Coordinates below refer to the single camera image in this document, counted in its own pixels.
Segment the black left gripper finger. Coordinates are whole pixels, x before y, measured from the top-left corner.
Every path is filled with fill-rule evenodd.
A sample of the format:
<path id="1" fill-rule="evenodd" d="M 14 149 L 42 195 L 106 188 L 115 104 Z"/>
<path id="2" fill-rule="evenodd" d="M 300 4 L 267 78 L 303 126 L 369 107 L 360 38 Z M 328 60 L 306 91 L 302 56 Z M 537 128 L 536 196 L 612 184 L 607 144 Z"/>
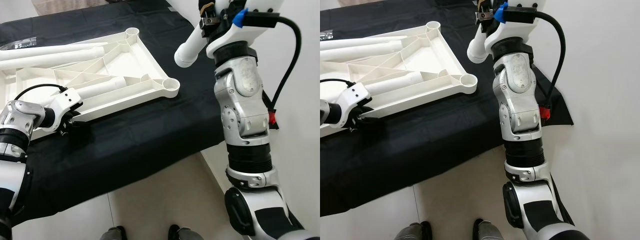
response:
<path id="1" fill-rule="evenodd" d="M 89 122 L 74 121 L 72 123 L 73 141 L 89 141 L 94 139 L 94 135 Z"/>
<path id="2" fill-rule="evenodd" d="M 372 118 L 365 117 L 361 119 L 361 130 L 370 132 L 370 133 L 378 133 L 382 132 L 386 129 L 386 121 L 381 118 Z"/>

